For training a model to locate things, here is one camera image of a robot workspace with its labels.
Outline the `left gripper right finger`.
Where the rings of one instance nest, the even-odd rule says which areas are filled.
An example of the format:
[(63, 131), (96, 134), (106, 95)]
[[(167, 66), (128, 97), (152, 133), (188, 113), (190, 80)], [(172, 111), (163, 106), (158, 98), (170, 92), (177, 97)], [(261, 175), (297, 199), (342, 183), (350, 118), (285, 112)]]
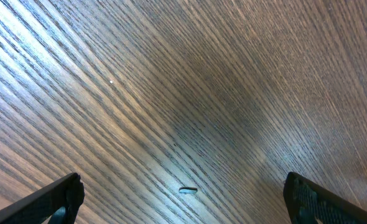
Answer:
[(298, 173), (284, 182), (284, 201), (292, 223), (367, 223), (367, 211)]

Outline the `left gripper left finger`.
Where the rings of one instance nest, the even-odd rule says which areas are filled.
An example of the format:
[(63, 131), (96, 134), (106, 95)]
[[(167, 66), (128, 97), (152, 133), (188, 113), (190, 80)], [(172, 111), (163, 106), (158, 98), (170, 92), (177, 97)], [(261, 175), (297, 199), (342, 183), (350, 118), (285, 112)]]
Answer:
[(84, 197), (80, 175), (71, 173), (0, 210), (0, 224), (74, 223)]

